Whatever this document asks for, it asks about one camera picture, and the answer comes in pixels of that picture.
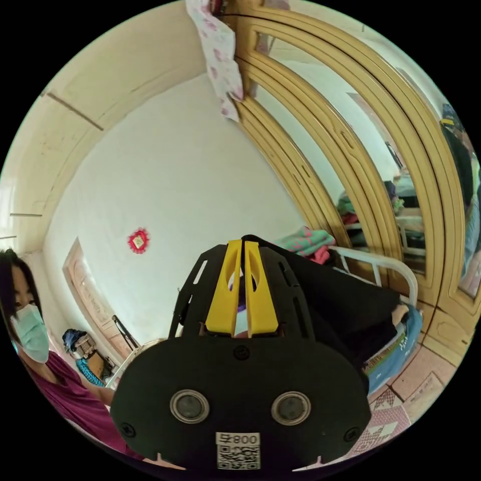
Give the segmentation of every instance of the qr code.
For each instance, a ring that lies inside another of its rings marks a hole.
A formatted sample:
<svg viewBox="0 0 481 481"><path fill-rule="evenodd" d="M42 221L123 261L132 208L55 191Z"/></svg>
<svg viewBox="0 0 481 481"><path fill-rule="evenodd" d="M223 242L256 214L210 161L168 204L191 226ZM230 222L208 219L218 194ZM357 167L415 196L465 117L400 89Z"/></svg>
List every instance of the qr code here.
<svg viewBox="0 0 481 481"><path fill-rule="evenodd" d="M217 446L219 469L260 469L260 446Z"/></svg>

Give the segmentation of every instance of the pink floor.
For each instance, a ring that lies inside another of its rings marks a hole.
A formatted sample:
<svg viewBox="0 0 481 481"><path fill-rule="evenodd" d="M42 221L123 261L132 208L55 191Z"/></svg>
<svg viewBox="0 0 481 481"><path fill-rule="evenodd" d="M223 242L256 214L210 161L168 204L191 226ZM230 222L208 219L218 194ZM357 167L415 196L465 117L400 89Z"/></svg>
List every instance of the pink floor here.
<svg viewBox="0 0 481 481"><path fill-rule="evenodd" d="M372 418L361 438L341 459L369 451L401 434L436 401L456 368L421 344L403 371L369 396ZM302 469L322 466L322 460Z"/></svg>

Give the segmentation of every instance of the yellow robot part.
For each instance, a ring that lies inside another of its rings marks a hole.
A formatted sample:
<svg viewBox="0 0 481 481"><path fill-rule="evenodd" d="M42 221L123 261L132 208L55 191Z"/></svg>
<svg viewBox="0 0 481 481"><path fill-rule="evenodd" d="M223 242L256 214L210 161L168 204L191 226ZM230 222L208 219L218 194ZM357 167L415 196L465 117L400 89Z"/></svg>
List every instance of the yellow robot part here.
<svg viewBox="0 0 481 481"><path fill-rule="evenodd" d="M249 337L273 334L277 331L279 323L257 242L246 242L244 263ZM254 290L253 278L256 282L256 290Z"/></svg>
<svg viewBox="0 0 481 481"><path fill-rule="evenodd" d="M209 332L234 337L239 301L241 255L242 240L231 240L227 245L227 252L205 322L205 327ZM234 273L234 282L231 291L229 290L229 281L232 273Z"/></svg>

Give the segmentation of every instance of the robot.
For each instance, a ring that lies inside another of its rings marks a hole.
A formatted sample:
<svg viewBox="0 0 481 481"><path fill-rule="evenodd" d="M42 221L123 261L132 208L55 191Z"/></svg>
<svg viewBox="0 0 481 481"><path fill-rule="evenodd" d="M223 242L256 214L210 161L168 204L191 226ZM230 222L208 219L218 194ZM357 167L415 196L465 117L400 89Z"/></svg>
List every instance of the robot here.
<svg viewBox="0 0 481 481"><path fill-rule="evenodd" d="M241 270L249 328L242 339L234 336ZM187 470L232 476L338 459L371 418L359 373L314 338L286 259L242 240L199 257L168 339L127 367L110 412L146 458L161 453Z"/></svg>

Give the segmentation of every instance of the label sticker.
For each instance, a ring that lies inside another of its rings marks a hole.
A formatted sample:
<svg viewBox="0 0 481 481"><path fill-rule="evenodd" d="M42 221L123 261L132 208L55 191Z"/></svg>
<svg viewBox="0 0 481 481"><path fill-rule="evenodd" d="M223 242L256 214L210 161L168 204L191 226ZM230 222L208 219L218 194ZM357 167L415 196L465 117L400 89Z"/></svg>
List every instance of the label sticker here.
<svg viewBox="0 0 481 481"><path fill-rule="evenodd" d="M258 432L216 432L218 469L261 469Z"/></svg>

